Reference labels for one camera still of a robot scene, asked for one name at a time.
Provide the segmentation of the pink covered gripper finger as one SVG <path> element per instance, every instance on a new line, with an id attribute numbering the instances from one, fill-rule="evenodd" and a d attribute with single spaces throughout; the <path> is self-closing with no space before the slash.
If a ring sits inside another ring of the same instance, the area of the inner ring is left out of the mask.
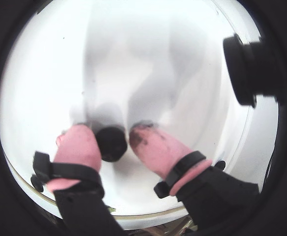
<path id="1" fill-rule="evenodd" d="M 102 200 L 101 154 L 93 131 L 74 125 L 56 143 L 54 161 L 36 151 L 33 170 L 54 195 L 65 225 L 75 236 L 125 236 Z"/>

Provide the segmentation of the pink stained gripper finger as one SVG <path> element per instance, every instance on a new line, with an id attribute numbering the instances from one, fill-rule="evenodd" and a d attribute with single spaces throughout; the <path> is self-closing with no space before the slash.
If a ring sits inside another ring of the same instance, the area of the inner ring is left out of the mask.
<path id="1" fill-rule="evenodd" d="M 195 224 L 219 224 L 249 207 L 259 196 L 256 183 L 244 182 L 212 166 L 153 124 L 137 124 L 129 144 L 140 161 L 162 181 L 154 187 L 159 198 L 176 197 Z"/>

